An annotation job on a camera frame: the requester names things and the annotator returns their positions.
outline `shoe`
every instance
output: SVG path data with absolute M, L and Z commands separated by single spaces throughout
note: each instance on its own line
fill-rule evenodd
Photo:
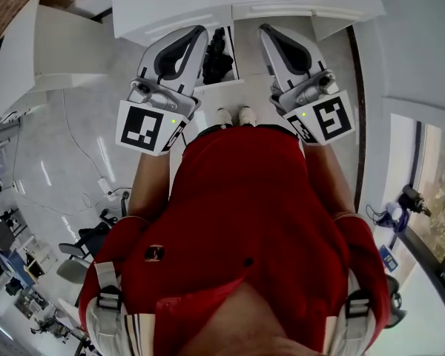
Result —
M 220 108 L 216 112 L 216 117 L 214 118 L 215 125 L 224 125 L 229 124 L 232 125 L 232 117 L 228 110 L 225 108 Z
M 253 127 L 257 125 L 257 117 L 255 116 L 254 110 L 247 106 L 239 112 L 239 125 L 243 126 L 246 124 L 250 124 Z

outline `tile floor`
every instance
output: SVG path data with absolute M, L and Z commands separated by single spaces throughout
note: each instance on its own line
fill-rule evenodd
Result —
M 214 112 L 220 107 L 226 107 L 236 116 L 238 108 L 249 105 L 261 123 L 277 123 L 291 129 L 268 102 L 272 78 L 257 48 L 257 27 L 263 22 L 290 27 L 313 38 L 307 18 L 236 22 L 234 46 L 240 76 L 245 82 L 199 92 L 197 95 L 202 100 L 201 113 L 198 113 L 200 122 L 206 121 L 210 125 Z M 346 33 L 334 34 L 319 42 L 319 46 L 340 88 L 348 91 L 356 108 L 355 71 Z M 104 198 L 97 180 L 106 177 L 112 189 L 132 185 L 139 154 L 115 145 L 114 136 L 119 100 L 128 95 L 129 82 L 135 75 L 143 50 L 137 44 L 117 40 L 108 76 L 85 87 L 47 93 L 48 104 L 22 119 L 19 138 L 13 139 L 6 148 L 10 170 L 4 184 L 11 185 L 14 179 L 22 188 L 18 192 L 11 188 L 0 194 L 0 214 L 11 205 L 17 205 L 31 232 L 53 247 L 59 259 L 56 268 L 66 259 L 60 254 L 58 243 L 73 243 L 80 228 L 98 224 L 98 214 L 104 207 L 119 207 L 118 200 L 108 202 Z M 75 140 L 96 167 L 71 138 L 66 116 Z M 196 134 L 195 127 L 185 129 L 187 141 Z M 358 162 L 356 133 L 333 146 L 354 191 Z M 172 148 L 172 179 L 184 147 L 180 137 Z M 40 279 L 39 290 L 55 304 L 58 297 L 74 302 L 79 293 L 78 286 L 66 283 L 53 271 Z

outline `cabinet door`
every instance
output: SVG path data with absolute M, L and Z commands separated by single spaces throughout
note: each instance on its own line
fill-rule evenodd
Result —
M 203 25 L 210 31 L 232 25 L 231 6 L 211 7 L 190 13 L 183 13 L 145 27 L 136 29 L 124 37 L 143 46 L 148 46 L 163 36 L 182 27 Z
M 357 21 L 362 13 L 356 10 L 324 7 L 295 1 L 236 4 L 232 7 L 232 18 L 234 20 L 271 16 L 322 16 Z

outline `chair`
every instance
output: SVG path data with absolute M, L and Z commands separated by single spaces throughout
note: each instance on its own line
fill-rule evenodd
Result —
M 6 222 L 0 222 L 0 250 L 9 251 L 15 237 Z
M 120 208 L 122 210 L 122 217 L 127 216 L 127 207 L 125 201 L 129 198 L 130 194 L 126 191 L 122 194 L 120 200 Z M 79 230 L 79 241 L 75 244 L 61 243 L 59 244 L 59 250 L 64 254 L 69 254 L 70 257 L 63 264 L 60 265 L 56 273 L 64 278 L 66 281 L 83 284 L 85 275 L 88 272 L 90 263 L 85 260 L 89 254 L 94 258 L 104 244 L 105 238 L 108 235 L 111 227 L 117 222 L 116 217 L 106 217 L 108 210 L 103 210 L 100 214 L 100 218 L 103 220 L 95 228 L 84 228 Z
M 82 285 L 90 263 L 86 260 L 66 260 L 56 270 L 56 273 L 66 281 Z
M 64 254 L 70 254 L 71 258 L 78 257 L 85 259 L 89 254 L 95 257 L 105 241 L 110 227 L 105 222 L 100 222 L 95 228 L 85 228 L 79 230 L 79 241 L 75 244 L 61 243 L 59 250 Z M 86 246 L 89 252 L 85 252 L 82 248 Z
M 386 325 L 386 329 L 391 329 L 396 327 L 396 325 L 398 325 L 402 319 L 405 318 L 407 311 L 401 310 L 402 297 L 401 293 L 399 293 L 399 282 L 393 276 L 386 275 L 386 277 L 387 286 L 389 288 L 389 296 L 391 297 L 391 316 Z

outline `window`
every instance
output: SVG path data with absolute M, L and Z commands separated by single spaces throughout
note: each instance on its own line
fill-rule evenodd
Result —
M 442 263 L 445 260 L 445 131 L 425 126 L 423 159 L 419 161 L 416 189 L 425 198 L 432 216 L 412 215 L 409 225 Z
M 423 195 L 431 216 L 412 214 L 399 239 L 426 272 L 445 305 L 445 130 L 418 122 L 410 184 Z M 397 245 L 394 239 L 391 248 L 395 251 Z

